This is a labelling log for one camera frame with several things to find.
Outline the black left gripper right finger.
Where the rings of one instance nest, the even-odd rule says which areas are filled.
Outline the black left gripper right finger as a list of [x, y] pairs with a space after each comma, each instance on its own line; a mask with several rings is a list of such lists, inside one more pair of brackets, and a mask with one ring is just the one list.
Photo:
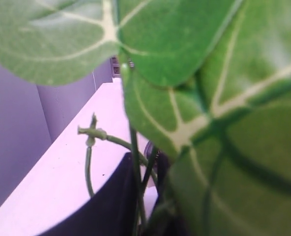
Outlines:
[[176, 236], [178, 212], [168, 186], [167, 173], [170, 168], [168, 157], [159, 153], [157, 159], [158, 197], [149, 215], [143, 236]]

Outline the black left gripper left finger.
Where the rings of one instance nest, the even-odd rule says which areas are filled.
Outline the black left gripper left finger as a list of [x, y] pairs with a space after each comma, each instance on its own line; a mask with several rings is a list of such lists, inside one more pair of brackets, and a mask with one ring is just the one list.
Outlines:
[[121, 162], [98, 192], [42, 236], [131, 236], [137, 206], [132, 154]]

